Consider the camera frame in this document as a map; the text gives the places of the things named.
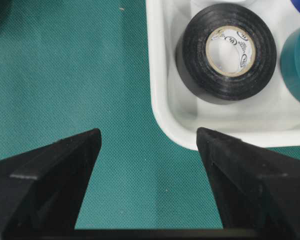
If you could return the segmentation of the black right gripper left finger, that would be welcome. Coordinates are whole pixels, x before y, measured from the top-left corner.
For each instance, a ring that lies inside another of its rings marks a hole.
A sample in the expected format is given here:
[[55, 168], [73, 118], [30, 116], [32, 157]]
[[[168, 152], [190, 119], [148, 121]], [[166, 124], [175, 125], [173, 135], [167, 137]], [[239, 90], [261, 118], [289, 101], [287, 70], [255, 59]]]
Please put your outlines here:
[[94, 128], [0, 160], [0, 240], [73, 231], [101, 145]]

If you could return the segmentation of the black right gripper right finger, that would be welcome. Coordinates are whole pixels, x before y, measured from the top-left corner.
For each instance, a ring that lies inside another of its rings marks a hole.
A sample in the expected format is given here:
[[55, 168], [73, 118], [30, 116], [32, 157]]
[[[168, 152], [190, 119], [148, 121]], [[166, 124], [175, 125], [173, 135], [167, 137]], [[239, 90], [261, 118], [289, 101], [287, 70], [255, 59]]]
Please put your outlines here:
[[196, 145], [226, 229], [300, 240], [300, 160], [200, 127]]

